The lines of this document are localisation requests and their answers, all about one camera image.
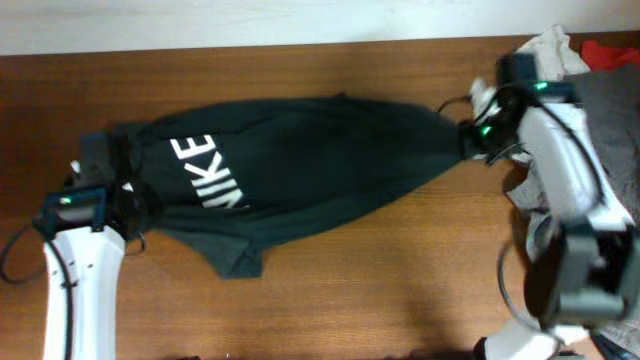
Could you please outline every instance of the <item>gray cloth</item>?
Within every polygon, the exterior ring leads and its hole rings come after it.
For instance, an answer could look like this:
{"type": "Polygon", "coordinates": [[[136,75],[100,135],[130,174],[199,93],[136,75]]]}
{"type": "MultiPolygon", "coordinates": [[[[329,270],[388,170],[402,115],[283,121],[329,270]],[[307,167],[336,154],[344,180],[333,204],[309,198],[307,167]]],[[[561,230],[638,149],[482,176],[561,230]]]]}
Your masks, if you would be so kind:
{"type": "MultiPolygon", "coordinates": [[[[591,140],[613,191],[640,224],[640,70],[628,65],[565,80],[576,86],[584,102],[591,140]]],[[[538,244],[531,234],[548,210],[535,167],[530,169],[527,180],[507,195],[523,215],[531,218],[527,252],[535,257],[538,244]]],[[[604,329],[602,334],[640,357],[639,312],[604,329]]]]}

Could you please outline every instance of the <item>brown table surface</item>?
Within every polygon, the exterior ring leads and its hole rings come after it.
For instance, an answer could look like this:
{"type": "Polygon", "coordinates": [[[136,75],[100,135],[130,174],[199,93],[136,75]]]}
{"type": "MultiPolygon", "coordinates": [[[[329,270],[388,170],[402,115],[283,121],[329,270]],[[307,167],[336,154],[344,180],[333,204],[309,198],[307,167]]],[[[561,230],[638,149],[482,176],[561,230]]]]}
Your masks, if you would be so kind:
{"type": "MultiPolygon", "coordinates": [[[[81,134],[221,101],[351,96],[434,107],[493,79],[528,37],[494,37],[0,58],[0,245],[55,191],[81,134]]],[[[640,33],[582,34],[638,45],[640,33]]],[[[469,116],[464,106],[453,118],[469,116]]],[[[495,280],[512,237],[507,162],[462,163],[396,203],[333,231],[274,248],[264,276],[220,280],[201,256],[150,234],[126,258],[117,299],[118,359],[381,359],[470,349],[510,315],[495,280]]],[[[38,269],[31,234],[12,274],[38,269]]],[[[522,270],[508,288],[521,298],[522,270]]],[[[0,285],[0,359],[37,359],[46,277],[0,285]]],[[[590,358],[593,346],[579,345],[590,358]]]]}

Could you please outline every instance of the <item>black t-shirt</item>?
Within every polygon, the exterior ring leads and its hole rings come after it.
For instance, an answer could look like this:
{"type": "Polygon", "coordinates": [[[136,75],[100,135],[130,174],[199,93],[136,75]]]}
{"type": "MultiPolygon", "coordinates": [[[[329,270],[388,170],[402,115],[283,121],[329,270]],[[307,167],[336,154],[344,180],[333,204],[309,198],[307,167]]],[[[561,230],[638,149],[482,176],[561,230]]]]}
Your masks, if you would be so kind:
{"type": "Polygon", "coordinates": [[[260,276],[265,249],[363,216],[461,160],[453,122],[348,97],[227,103],[119,131],[164,204],[154,226],[224,278],[260,276]]]}

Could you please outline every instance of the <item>red cloth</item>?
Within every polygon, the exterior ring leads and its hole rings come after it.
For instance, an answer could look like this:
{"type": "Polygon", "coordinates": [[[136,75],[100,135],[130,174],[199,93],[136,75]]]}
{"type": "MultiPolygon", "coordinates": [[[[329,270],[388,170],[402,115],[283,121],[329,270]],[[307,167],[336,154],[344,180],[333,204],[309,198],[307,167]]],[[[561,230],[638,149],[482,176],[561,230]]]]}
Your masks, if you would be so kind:
{"type": "Polygon", "coordinates": [[[581,56],[591,71],[617,69],[627,64],[636,64],[640,67],[640,50],[600,46],[593,40],[582,44],[581,56]]]}

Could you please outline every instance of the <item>white wall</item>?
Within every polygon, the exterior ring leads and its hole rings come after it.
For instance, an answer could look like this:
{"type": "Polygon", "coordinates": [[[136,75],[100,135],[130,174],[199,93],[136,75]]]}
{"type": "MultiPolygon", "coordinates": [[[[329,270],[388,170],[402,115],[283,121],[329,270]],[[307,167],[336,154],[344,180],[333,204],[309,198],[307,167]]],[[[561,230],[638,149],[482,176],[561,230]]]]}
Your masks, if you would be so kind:
{"type": "Polygon", "coordinates": [[[0,0],[0,55],[640,29],[640,0],[0,0]]]}

